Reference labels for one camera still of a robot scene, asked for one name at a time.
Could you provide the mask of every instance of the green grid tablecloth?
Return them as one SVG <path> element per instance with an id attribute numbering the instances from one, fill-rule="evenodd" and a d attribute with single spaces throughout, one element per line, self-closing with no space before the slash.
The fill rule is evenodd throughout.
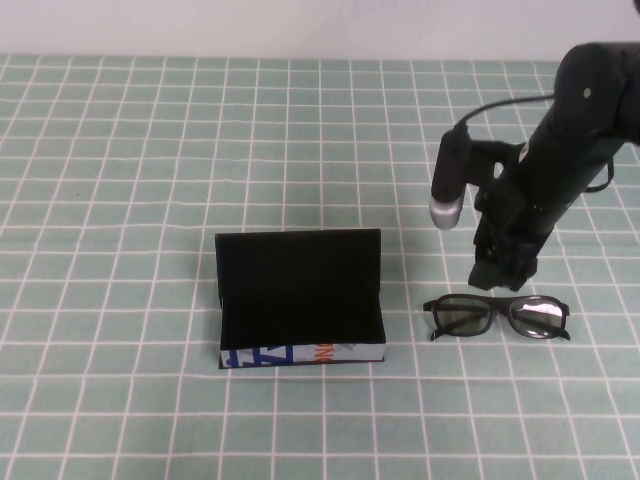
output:
<path id="1" fill-rule="evenodd" d="M 633 149 L 523 289 L 570 305 L 570 343 L 431 344 L 421 312 L 470 291 L 470 196 L 450 232 L 427 208 L 441 135 L 556 67 L 0 56 L 0 476 L 637 478 Z M 519 142 L 547 108 L 471 133 Z M 386 362 L 220 371 L 215 233 L 359 226 L 383 231 Z"/>

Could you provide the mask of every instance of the black eyeglasses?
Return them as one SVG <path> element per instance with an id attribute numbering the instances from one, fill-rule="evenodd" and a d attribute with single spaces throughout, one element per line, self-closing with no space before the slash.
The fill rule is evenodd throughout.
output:
<path id="1" fill-rule="evenodd" d="M 478 295 L 451 294 L 427 302 L 423 306 L 436 322 L 431 341 L 442 335 L 473 337 L 487 332 L 498 313 L 520 335 L 571 340 L 565 330 L 569 307 L 553 297 L 528 296 L 494 298 Z"/>

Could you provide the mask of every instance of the black cable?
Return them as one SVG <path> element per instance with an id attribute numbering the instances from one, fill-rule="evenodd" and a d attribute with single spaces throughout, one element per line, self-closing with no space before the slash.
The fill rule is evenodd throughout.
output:
<path id="1" fill-rule="evenodd" d="M 460 119 L 458 125 L 462 125 L 466 123 L 470 118 L 475 117 L 479 113 L 482 113 L 486 110 L 490 110 L 496 107 L 502 107 L 504 105 L 513 105 L 514 103 L 530 103 L 530 102 L 542 102 L 545 100 L 553 100 L 553 94 L 551 95 L 539 95 L 537 97 L 520 97 L 520 98 L 508 98 L 506 100 L 500 100 L 499 102 L 488 103 L 486 105 L 482 105 L 481 107 L 472 110 L 467 113 L 464 117 Z"/>

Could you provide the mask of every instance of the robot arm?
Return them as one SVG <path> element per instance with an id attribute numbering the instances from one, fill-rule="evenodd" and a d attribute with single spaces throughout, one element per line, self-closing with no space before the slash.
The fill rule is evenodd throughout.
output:
<path id="1" fill-rule="evenodd" d="M 481 220 L 469 284 L 518 291 L 556 223 L 626 143 L 640 143 L 640 43 L 589 43 L 570 50 L 555 79 L 554 103 L 528 142 L 475 141 L 465 116 L 441 140 L 431 186 L 438 228 L 459 219 L 466 184 L 479 187 Z M 503 166 L 494 178 L 495 164 Z"/>

